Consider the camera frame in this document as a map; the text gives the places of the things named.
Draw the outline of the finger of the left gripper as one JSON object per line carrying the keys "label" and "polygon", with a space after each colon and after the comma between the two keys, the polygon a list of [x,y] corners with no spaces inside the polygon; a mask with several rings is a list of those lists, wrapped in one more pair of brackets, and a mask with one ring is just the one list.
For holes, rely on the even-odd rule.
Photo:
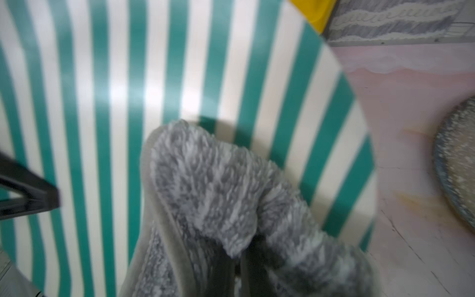
{"label": "finger of the left gripper", "polygon": [[4,153],[1,154],[1,189],[19,195],[1,201],[1,220],[49,212],[61,206],[56,186]]}

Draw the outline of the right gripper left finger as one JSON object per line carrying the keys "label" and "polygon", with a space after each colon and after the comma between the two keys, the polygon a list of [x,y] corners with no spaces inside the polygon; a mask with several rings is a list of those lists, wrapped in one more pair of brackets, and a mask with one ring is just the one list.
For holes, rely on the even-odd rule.
{"label": "right gripper left finger", "polygon": [[213,271],[203,297],[233,297],[235,286],[235,261],[221,248],[212,261]]}

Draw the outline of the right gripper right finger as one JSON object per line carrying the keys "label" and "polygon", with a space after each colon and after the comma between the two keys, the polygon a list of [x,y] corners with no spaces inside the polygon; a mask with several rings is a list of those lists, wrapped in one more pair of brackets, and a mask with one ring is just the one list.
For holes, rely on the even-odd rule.
{"label": "right gripper right finger", "polygon": [[257,251],[255,241],[243,252],[240,262],[241,297],[275,297],[268,273],[263,265],[263,257]]}

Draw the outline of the green striped plate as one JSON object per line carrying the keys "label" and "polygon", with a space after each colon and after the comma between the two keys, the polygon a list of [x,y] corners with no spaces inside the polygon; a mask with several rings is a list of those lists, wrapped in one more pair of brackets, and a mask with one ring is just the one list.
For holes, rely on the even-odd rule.
{"label": "green striped plate", "polygon": [[2,1],[1,151],[55,184],[59,209],[1,223],[48,297],[114,297],[139,235],[142,143],[183,119],[283,168],[323,229],[371,240],[364,114],[289,1]]}

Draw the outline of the speckled silver plate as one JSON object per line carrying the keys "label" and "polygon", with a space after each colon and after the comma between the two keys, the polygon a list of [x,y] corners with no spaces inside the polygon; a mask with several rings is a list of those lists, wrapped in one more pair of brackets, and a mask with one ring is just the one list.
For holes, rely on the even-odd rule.
{"label": "speckled silver plate", "polygon": [[475,98],[455,106],[441,121],[432,144],[432,164],[445,200],[469,230],[475,230]]}

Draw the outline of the yellow black toolbox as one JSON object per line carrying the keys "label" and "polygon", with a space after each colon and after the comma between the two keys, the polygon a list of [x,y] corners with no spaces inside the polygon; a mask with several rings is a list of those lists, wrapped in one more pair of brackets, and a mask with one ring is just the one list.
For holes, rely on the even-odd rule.
{"label": "yellow black toolbox", "polygon": [[314,29],[323,34],[338,0],[291,0]]}

